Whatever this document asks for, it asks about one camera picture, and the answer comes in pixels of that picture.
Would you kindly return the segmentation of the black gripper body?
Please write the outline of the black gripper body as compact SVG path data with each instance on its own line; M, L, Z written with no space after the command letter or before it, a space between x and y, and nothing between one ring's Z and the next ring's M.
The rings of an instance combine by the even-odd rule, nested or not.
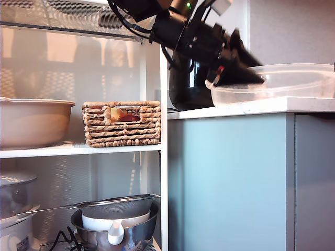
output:
M235 64L231 35L221 25L211 27L199 19L184 19L177 22L177 27L178 66L189 66L191 62L205 66Z

